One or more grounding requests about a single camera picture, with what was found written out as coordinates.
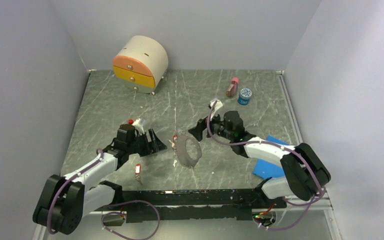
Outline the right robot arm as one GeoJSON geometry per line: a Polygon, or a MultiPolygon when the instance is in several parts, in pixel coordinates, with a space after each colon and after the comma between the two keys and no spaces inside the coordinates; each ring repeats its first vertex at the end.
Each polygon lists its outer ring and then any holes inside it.
{"type": "Polygon", "coordinates": [[[217,136],[227,140],[225,145],[245,158],[265,160],[282,168],[284,175],[264,180],[255,193],[255,202],[262,208],[268,207],[274,199],[296,196],[309,201],[321,194],[332,179],[321,159],[307,143],[284,145],[264,140],[246,131],[243,120],[235,110],[228,111],[223,117],[202,118],[188,132],[201,141],[204,134],[216,140],[217,136]]]}

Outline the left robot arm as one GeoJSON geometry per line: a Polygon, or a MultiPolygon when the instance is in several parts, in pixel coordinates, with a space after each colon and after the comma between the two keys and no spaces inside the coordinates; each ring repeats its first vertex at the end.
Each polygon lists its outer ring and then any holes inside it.
{"type": "Polygon", "coordinates": [[[53,174],[46,180],[32,221],[46,227],[51,235],[69,235],[85,215],[102,207],[117,210],[133,203],[125,200],[121,185],[104,177],[120,169],[131,155],[145,157],[167,148],[153,129],[143,131],[138,125],[121,124],[110,144],[96,150],[93,160],[71,173],[53,174]]]}

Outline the key with red tag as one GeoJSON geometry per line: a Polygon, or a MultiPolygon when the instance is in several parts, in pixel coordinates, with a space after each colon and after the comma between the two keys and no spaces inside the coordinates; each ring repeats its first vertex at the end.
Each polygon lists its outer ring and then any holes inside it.
{"type": "Polygon", "coordinates": [[[176,140],[177,140],[177,138],[178,138],[178,135],[177,135],[177,134],[175,134],[175,135],[172,137],[172,142],[173,142],[173,143],[175,143],[175,142],[176,142],[176,140]]]}

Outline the key with red label fob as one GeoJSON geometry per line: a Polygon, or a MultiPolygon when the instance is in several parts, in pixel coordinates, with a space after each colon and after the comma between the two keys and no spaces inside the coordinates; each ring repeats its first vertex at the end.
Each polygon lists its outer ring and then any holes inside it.
{"type": "Polygon", "coordinates": [[[141,166],[140,163],[135,165],[135,168],[134,168],[134,178],[142,186],[143,183],[142,183],[141,176],[140,176],[141,169],[142,169],[142,166],[141,166]]]}

